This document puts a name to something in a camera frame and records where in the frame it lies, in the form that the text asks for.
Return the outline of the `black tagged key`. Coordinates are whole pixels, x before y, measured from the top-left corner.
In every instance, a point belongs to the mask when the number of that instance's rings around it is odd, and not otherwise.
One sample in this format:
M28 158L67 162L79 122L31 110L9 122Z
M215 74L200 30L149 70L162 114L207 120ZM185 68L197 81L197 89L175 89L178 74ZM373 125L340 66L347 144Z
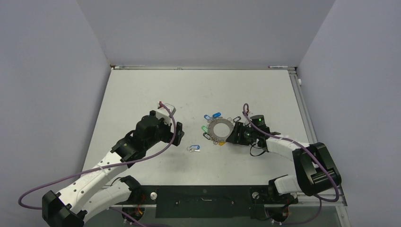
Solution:
M238 117L236 117L236 118L233 119L233 122L238 122L238 121L240 121L240 120L241 120L241 117L238 116Z

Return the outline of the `green key tag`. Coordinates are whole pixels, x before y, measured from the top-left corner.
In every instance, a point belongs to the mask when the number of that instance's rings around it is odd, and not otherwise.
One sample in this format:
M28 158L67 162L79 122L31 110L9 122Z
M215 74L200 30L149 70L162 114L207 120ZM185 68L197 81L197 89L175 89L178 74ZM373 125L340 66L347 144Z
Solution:
M208 128L206 126L203 125L201 128L205 133L208 133Z

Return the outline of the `black key tag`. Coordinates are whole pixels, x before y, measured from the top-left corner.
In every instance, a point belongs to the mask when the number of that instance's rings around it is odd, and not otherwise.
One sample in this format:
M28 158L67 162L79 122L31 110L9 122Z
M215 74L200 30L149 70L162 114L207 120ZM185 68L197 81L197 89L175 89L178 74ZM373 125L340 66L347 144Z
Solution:
M203 137L206 138L207 140L211 140L211 137L208 133L204 132Z

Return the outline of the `grey metal keyring disc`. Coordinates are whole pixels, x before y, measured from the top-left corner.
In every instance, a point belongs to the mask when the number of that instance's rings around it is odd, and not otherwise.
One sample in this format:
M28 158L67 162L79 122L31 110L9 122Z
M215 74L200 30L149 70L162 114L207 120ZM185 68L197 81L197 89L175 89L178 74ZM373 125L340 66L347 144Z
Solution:
M208 125L208 134L212 140L217 142L225 142L233 132L234 125L225 118L217 118L212 120Z

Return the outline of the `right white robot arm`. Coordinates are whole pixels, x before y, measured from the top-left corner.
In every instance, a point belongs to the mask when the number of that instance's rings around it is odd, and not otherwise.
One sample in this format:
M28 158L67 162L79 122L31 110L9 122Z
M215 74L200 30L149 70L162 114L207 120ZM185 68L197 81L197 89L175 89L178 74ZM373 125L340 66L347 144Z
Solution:
M226 142L243 146L257 146L264 153L274 153L293 162L295 174L270 180L267 196L280 202L287 193L302 192L307 196L337 188L341 175L324 143L301 143L271 132L263 115L254 115L248 123L236 122Z

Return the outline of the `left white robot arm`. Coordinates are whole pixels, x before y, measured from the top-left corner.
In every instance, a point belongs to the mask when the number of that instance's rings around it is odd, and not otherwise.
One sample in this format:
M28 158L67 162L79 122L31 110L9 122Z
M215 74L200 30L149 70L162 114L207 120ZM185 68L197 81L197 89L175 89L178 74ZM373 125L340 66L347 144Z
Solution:
M120 202L136 203L142 198L140 183L132 176L122 177L113 186L103 188L118 174L128 170L135 160L159 142L178 146L184 136L181 122L171 130L166 110L150 111L112 147L95 166L69 186L42 197L42 217L51 227L82 227L96 214Z

